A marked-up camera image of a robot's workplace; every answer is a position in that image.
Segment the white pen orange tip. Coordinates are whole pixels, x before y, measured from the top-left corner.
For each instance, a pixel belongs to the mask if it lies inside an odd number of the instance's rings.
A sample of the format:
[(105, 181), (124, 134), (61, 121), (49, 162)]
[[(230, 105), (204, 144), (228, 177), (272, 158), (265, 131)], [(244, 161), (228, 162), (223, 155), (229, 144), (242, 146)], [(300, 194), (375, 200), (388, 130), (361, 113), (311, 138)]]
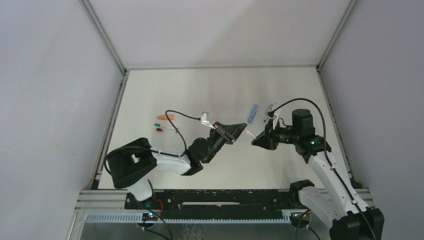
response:
[(255, 140), (256, 139), (256, 137), (246, 128), (245, 130), (245, 133), (249, 136), (249, 137), (251, 137), (253, 140)]

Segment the orange translucent highlighter pen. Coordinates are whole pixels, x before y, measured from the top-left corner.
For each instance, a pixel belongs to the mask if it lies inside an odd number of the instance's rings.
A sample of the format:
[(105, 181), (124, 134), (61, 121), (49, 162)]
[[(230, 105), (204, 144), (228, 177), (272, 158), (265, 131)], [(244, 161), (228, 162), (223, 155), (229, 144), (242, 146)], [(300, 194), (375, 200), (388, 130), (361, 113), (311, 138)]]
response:
[(174, 114), (164, 114), (164, 115), (158, 115), (156, 117), (157, 120), (161, 120), (161, 121), (167, 121), (167, 120), (174, 120), (175, 119), (175, 115)]

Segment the thin white red pen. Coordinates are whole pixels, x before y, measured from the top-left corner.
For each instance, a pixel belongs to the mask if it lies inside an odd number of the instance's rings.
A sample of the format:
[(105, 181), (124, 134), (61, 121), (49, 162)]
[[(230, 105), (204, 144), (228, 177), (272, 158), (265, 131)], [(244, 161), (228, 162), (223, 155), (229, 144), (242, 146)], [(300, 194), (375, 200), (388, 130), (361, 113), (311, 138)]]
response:
[(176, 133), (177, 131), (175, 129), (167, 129), (167, 128), (156, 128), (155, 129), (156, 132), (171, 132), (171, 133)]

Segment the white marker green end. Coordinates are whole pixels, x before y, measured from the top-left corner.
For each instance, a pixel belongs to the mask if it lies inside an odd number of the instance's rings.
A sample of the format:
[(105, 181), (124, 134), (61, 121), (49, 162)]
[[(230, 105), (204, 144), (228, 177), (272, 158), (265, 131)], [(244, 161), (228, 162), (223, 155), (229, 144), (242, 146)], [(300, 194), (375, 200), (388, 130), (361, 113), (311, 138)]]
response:
[(172, 125), (170, 125), (170, 124), (155, 123), (155, 124), (154, 124), (154, 126), (155, 126), (156, 128), (161, 128), (161, 129), (168, 129), (168, 130), (172, 130), (172, 131), (175, 131), (175, 130), (176, 130), (176, 128), (175, 128), (175, 127), (173, 127), (173, 126), (172, 126)]

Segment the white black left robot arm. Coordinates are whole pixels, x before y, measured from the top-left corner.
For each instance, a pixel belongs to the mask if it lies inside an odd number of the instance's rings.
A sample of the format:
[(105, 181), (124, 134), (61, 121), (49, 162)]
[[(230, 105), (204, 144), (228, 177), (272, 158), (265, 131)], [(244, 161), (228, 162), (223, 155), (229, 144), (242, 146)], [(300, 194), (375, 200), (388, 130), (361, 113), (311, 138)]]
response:
[(246, 123), (215, 122), (207, 138), (199, 137), (183, 153), (167, 153), (154, 149), (147, 138), (138, 138), (112, 150), (104, 158), (104, 167), (112, 177), (116, 189), (125, 189), (138, 202), (154, 198), (154, 190), (147, 174), (157, 170), (192, 176), (203, 170), (223, 148), (232, 145), (245, 131)]

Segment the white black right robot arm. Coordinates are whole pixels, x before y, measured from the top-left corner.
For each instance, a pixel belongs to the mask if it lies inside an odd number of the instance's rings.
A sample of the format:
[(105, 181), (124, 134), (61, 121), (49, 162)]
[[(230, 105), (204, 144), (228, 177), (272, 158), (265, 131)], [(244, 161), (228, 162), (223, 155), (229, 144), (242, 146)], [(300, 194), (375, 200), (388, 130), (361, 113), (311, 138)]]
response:
[(328, 196), (323, 196), (310, 180), (290, 185), (294, 199), (312, 211), (328, 228), (332, 240), (380, 240), (384, 215), (371, 208), (357, 193), (350, 179), (340, 173), (332, 150), (323, 136), (316, 134), (308, 109), (292, 111), (292, 124), (282, 127), (269, 120), (251, 144), (274, 151), (279, 144), (293, 145), (298, 155), (315, 172)]

